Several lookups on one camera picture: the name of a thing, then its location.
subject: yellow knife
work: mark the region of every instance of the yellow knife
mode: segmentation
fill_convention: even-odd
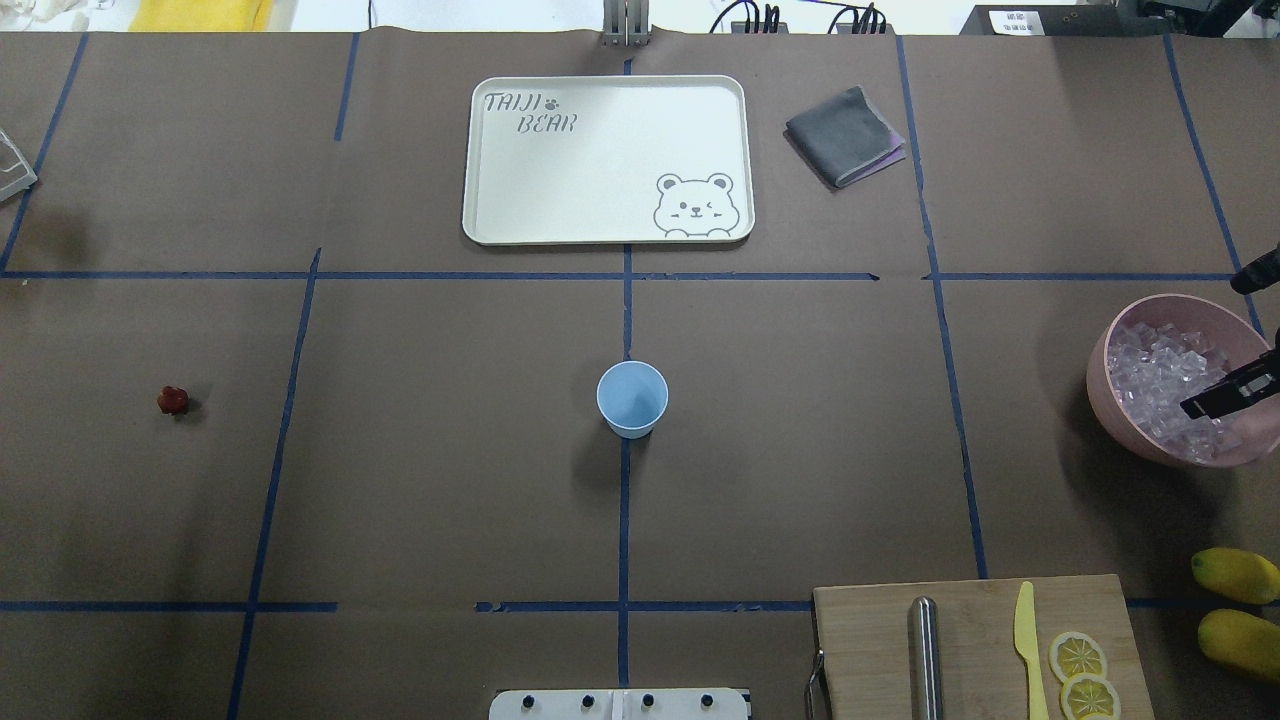
[[[1027,664],[1027,719],[1048,720],[1044,705],[1044,676],[1039,669],[1039,641],[1036,638],[1036,585],[1023,582],[1014,610],[1014,647]]]

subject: red object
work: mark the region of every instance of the red object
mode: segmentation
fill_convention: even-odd
[[[182,415],[187,411],[189,400],[187,391],[180,387],[164,386],[164,389],[160,391],[160,397],[156,398],[156,405],[160,406],[160,411],[165,415]]]

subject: lemon slice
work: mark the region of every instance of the lemon slice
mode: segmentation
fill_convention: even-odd
[[[1076,675],[1107,676],[1107,656],[1102,646],[1084,633],[1062,633],[1048,646],[1048,665],[1061,682]]]
[[[1091,715],[1120,719],[1120,696],[1106,678],[1088,673],[1069,678],[1059,696],[1068,720],[1084,720]]]

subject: pink bowl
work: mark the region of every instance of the pink bowl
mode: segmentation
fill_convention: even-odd
[[[1107,325],[1098,343],[1093,346],[1085,373],[1089,405],[1111,437],[1147,460],[1174,468],[1233,468],[1252,462],[1280,445],[1280,396],[1268,397],[1247,410],[1235,413],[1233,429],[1240,434],[1244,443],[1206,462],[1192,462],[1170,455],[1151,436],[1138,429],[1120,406],[1115,387],[1111,384],[1111,375],[1107,373],[1107,343],[1117,327],[1139,322],[1153,328],[1172,323],[1184,333],[1203,333],[1206,340],[1226,355],[1230,368],[1239,368],[1270,350],[1262,336],[1239,315],[1221,305],[1189,295],[1143,297],[1121,310]]]

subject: bowl of ice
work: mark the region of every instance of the bowl of ice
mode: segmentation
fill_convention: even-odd
[[[1102,427],[1133,452],[1175,468],[1231,468],[1280,445],[1280,396],[1192,420],[1179,404],[1268,350],[1239,315],[1189,295],[1125,307],[1089,357],[1085,386]]]

